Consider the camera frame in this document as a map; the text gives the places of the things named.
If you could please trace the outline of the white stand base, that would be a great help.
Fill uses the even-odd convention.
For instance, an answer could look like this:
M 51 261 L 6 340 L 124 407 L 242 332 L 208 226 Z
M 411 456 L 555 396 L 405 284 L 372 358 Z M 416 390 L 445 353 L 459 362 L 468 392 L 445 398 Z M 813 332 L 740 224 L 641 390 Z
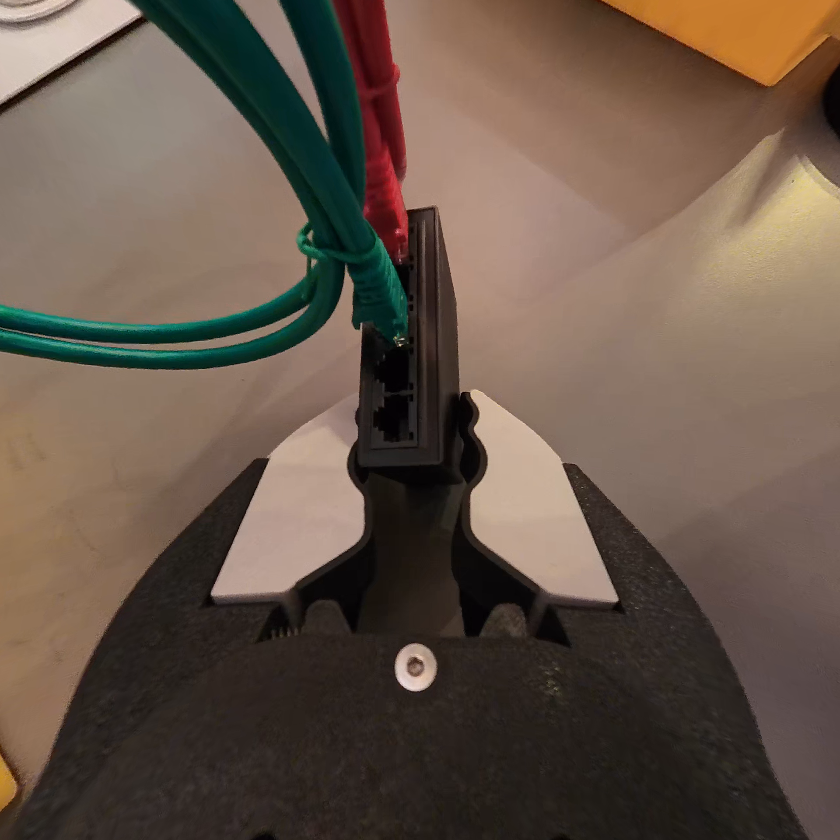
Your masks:
M 140 19 L 125 1 L 2 1 L 1 103 Z

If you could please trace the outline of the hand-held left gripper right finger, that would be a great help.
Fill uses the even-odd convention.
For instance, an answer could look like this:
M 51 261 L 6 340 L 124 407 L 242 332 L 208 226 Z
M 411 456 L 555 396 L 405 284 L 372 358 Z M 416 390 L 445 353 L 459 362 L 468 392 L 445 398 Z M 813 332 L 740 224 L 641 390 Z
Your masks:
M 487 394 L 463 392 L 461 528 L 524 606 L 615 607 L 620 598 L 562 458 Z

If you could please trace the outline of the black ethernet switch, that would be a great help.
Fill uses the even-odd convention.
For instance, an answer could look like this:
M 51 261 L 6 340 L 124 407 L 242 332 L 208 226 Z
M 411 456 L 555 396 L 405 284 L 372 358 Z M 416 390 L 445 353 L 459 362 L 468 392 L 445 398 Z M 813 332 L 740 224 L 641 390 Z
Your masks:
M 408 303 L 403 345 L 373 328 L 361 340 L 359 466 L 407 486 L 460 481 L 455 289 L 438 208 L 408 212 L 408 258 L 397 269 Z

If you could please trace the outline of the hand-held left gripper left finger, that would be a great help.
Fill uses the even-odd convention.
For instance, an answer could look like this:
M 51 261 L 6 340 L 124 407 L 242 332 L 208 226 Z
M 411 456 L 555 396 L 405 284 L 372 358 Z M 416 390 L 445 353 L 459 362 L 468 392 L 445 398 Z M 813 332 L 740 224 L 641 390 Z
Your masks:
M 363 536 L 350 475 L 358 430 L 346 396 L 276 446 L 211 590 L 214 604 L 268 602 L 293 591 Z

